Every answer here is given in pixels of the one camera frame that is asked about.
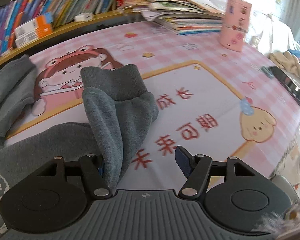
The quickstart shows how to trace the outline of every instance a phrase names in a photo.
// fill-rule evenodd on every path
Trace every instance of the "red chinese text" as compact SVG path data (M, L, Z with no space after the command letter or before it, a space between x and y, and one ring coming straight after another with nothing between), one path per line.
M191 125L191 123L186 123L185 125L179 127L176 131L181 130L181 135L185 140L197 139L200 135L198 131Z
M168 107L170 104L176 104L172 101L171 98L169 98L167 94L163 94L163 96L160 96L160 98L157 99L157 103L161 109Z
M161 149L159 149L158 152L163 151L162 155L166 156L167 153L173 154L173 150L176 146L173 146L176 142L172 139L168 139L170 135L167 134L165 136L160 136L159 140L157 140L155 143L159 146L163 146Z
M177 96L180 96L182 99L189 99L193 94L188 93L189 90L185 90L185 88L176 89Z
M135 170L138 169L139 165L141 164L145 169L147 168L147 163L151 163L152 160L144 160L145 157L149 155L149 153L141 154L145 149L140 149L136 153L137 157L132 160L132 163L136 162L137 165L134 167Z
M210 114L204 114L203 116L199 115L196 120L206 132L209 129L218 126L217 120L214 119Z

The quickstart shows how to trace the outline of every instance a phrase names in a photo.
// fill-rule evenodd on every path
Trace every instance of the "cartoon girl illustration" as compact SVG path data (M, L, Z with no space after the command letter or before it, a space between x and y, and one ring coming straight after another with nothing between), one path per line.
M50 60L35 81L32 114L38 116L81 98L83 83L80 70L91 65L111 70L123 67L106 49L95 49L90 45Z

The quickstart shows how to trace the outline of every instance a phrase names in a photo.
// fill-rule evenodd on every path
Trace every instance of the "white charger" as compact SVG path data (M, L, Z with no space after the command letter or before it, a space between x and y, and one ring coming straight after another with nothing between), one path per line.
M81 13L74 17L75 22L86 22L93 19L92 13Z

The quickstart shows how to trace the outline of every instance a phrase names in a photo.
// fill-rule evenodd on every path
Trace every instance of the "wooden shelf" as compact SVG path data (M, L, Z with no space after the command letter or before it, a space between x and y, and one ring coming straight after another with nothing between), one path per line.
M125 10L124 13L125 14L128 13L129 15L137 14L137 13L132 13L132 11L130 9ZM113 19L113 18L116 18L116 17L121 17L121 16L123 16L123 14L121 12L118 12L118 11L115 10L115 11L110 11L110 12L107 12L107 13L96 14L92 20L87 21L87 22L72 22L72 23L69 23L69 24L66 24L66 25L62 25L62 26L56 28L53 31L53 33L51 33L47 36L44 36L40 39L37 39L33 42L30 42L30 43L26 44L25 46L23 46L19 49L15 48L13 51L9 52L8 54L0 57L0 66L2 64L4 64L5 62L7 62L8 60L12 59L13 57L15 57L15 56L21 54L22 52L26 51L27 49L40 44L41 42L47 41L47 40L49 40L51 38L54 38L58 35L61 35L63 33L67 33L69 31L73 31L75 29L78 29L78 28L81 28L81 27L84 27L84 26L87 26L87 25L92 25L92 24L95 24L95 23L98 23L98 22L102 22L102 21L105 21L105 20L110 20L110 19Z

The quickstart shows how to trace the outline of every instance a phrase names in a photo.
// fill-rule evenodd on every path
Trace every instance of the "black circular pad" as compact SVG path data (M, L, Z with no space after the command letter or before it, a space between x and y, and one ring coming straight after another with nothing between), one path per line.
M210 189L204 208L210 217L228 230L251 232L266 213L282 214L291 205L288 196L262 176L233 176Z
M20 182L0 201L0 214L8 228L46 233L67 227L84 212L87 199L79 188L53 177Z
M47 189L39 189L25 194L22 198L22 204L27 209L43 211L55 207L59 200L58 193Z
M245 211L259 211L269 204L265 194L251 189L237 191L232 195L231 201L237 208Z

